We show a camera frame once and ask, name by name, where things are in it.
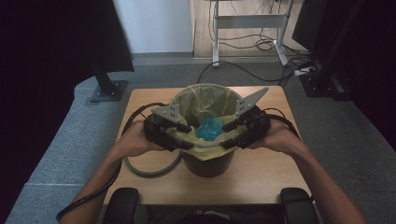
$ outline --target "blue object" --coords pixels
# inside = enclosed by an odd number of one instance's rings
[[[206,141],[213,141],[223,133],[222,126],[223,122],[220,119],[213,116],[206,117],[199,125],[196,136]]]

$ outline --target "wall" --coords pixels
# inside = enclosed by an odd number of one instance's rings
[[[131,53],[192,52],[190,1],[113,2]]]

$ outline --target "black curtain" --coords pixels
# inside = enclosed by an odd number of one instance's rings
[[[350,97],[396,150],[396,3],[364,1],[337,55]]]
[[[74,88],[104,72],[134,71],[111,0],[1,1],[0,222],[62,124]]]

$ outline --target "black chair armrest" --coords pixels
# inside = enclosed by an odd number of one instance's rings
[[[282,189],[280,199],[288,224],[319,224],[312,200],[305,190]]]
[[[133,188],[116,189],[110,198],[105,213],[104,224],[131,224],[134,223],[139,191]]]

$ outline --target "person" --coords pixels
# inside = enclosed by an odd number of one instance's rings
[[[291,156],[311,190],[325,223],[366,223],[357,206],[332,180],[300,139],[281,122],[271,120],[271,129],[249,148],[267,147]],[[101,188],[116,172],[125,157],[136,157],[151,150],[164,150],[146,140],[143,122],[135,121],[123,137],[111,148],[101,165],[77,194],[76,201]],[[61,219],[61,223],[96,223],[106,193],[75,208]]]

